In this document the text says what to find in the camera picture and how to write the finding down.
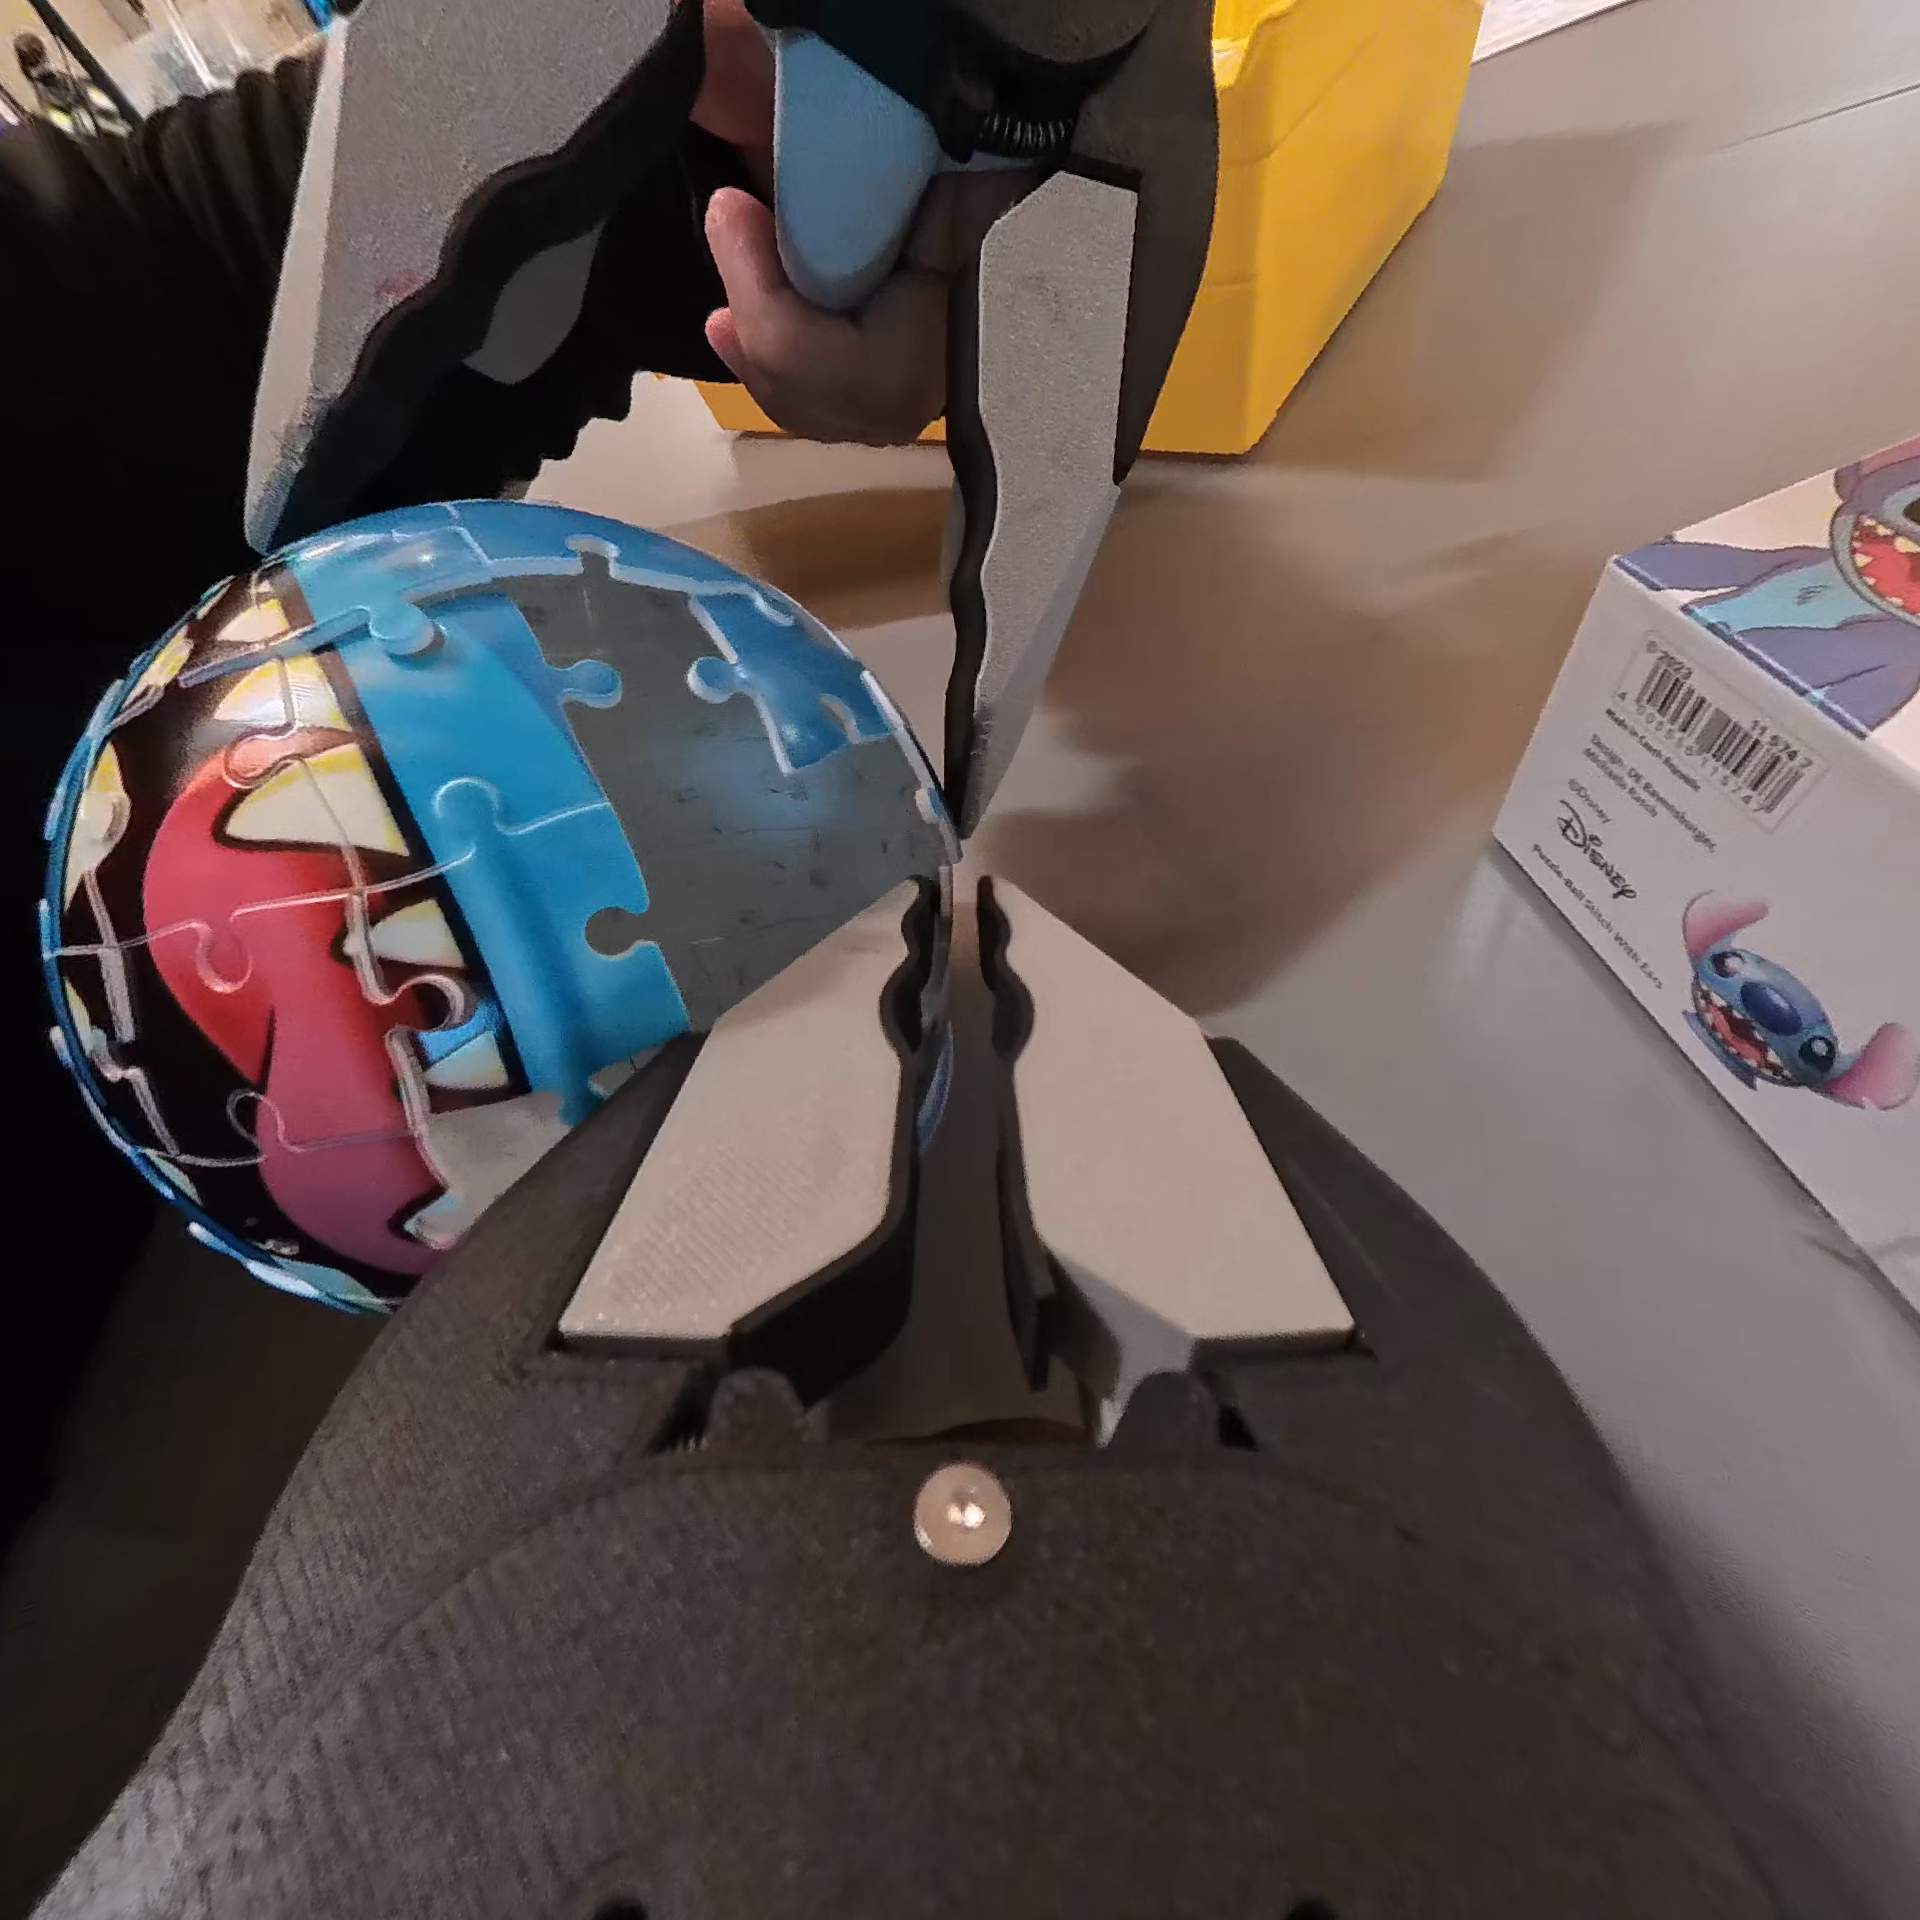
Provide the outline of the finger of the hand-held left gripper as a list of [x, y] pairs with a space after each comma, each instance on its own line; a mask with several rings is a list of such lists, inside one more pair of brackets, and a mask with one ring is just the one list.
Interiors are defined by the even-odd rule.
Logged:
[[347, 514], [509, 280], [632, 193], [702, 81], [696, 4], [368, 2], [326, 35], [256, 384], [253, 551]]
[[1055, 174], [987, 232], [951, 326], [943, 795], [960, 838], [1007, 776], [1119, 495], [1136, 193]]

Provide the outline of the printed cardboard puzzle box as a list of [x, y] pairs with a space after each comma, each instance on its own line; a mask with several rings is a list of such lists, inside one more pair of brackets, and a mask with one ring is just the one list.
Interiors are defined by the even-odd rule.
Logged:
[[1494, 839], [1917, 1291], [1917, 439], [1614, 559]]

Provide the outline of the blue puzzle ball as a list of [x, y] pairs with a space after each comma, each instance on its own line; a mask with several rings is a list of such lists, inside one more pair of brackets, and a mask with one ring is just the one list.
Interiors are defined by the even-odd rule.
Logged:
[[383, 1312], [666, 1043], [955, 855], [776, 588], [541, 504], [383, 513], [208, 593], [88, 718], [50, 1038], [199, 1242]]

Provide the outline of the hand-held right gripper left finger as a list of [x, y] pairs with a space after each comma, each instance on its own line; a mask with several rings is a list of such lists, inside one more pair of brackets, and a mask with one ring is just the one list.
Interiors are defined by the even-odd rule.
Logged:
[[904, 882], [728, 1008], [588, 1263], [560, 1343], [781, 1377], [827, 1400], [909, 1306], [932, 1078], [932, 882]]

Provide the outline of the yellow plastic bin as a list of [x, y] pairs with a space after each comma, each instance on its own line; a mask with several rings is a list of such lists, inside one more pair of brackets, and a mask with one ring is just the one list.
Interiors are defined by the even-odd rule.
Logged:
[[1255, 447], [1432, 199], [1478, 4], [1216, 4], [1216, 214], [1141, 450]]

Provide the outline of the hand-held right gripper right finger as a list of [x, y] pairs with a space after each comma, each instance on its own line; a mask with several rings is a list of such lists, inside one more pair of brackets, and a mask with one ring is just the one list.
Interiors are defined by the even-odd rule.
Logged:
[[1151, 1377], [1344, 1347], [1354, 1315], [1198, 1022], [1006, 880], [975, 887], [975, 945], [1028, 1382], [1061, 1362], [1107, 1446]]

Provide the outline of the person's left hand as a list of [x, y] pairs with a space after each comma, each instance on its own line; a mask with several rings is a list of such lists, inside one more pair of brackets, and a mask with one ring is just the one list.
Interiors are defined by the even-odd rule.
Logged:
[[[704, 84], [691, 123], [773, 193], [775, 59], [738, 2], [694, 4]], [[943, 411], [949, 291], [966, 256], [954, 193], [930, 187], [891, 276], [855, 313], [810, 305], [783, 272], [776, 223], [755, 193], [723, 185], [704, 233], [725, 302], [708, 348], [783, 432], [805, 441], [903, 447]]]

